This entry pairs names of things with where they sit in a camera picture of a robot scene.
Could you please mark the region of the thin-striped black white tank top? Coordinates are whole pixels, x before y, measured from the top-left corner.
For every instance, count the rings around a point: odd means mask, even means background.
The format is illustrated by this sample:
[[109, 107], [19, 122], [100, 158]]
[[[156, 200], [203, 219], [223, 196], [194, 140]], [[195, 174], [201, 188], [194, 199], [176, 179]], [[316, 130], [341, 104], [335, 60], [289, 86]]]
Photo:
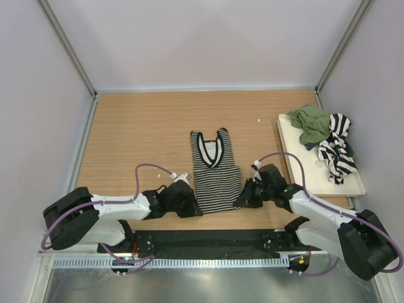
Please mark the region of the thin-striped black white tank top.
[[198, 208], [204, 215], [236, 210], [242, 173], [235, 163], [229, 132], [220, 128], [215, 140], [206, 141], [202, 132], [191, 131], [190, 143]]

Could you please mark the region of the green tank top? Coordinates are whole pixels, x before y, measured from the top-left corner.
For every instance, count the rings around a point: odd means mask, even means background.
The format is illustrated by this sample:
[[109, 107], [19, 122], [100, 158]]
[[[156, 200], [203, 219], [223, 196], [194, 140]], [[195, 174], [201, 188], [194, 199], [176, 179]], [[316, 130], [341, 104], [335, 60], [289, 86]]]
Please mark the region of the green tank top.
[[313, 105], [304, 105], [287, 113], [294, 128], [301, 129], [302, 144], [319, 143], [330, 135], [330, 113]]

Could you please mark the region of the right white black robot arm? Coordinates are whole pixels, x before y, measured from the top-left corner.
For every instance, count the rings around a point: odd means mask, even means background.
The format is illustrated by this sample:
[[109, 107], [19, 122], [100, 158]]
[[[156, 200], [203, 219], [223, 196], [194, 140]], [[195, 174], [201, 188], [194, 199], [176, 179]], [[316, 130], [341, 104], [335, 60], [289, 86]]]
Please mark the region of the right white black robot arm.
[[310, 246], [326, 251], [365, 281], [394, 260], [403, 265], [402, 253], [375, 213], [346, 210], [311, 195], [303, 186], [287, 183], [273, 164], [261, 167], [246, 181], [234, 205], [260, 208], [265, 201], [298, 215], [284, 227], [284, 241], [290, 249]]

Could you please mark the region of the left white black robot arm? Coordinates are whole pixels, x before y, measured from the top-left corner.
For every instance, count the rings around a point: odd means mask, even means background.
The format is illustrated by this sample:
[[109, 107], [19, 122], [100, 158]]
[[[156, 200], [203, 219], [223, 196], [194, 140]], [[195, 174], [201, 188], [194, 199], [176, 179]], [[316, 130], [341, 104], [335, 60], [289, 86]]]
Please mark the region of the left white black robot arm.
[[43, 250], [64, 250], [80, 242], [103, 243], [119, 252], [134, 244], [128, 220], [154, 220], [173, 212], [180, 218], [202, 214], [194, 191], [183, 180], [134, 196], [101, 196], [78, 187], [43, 211]]

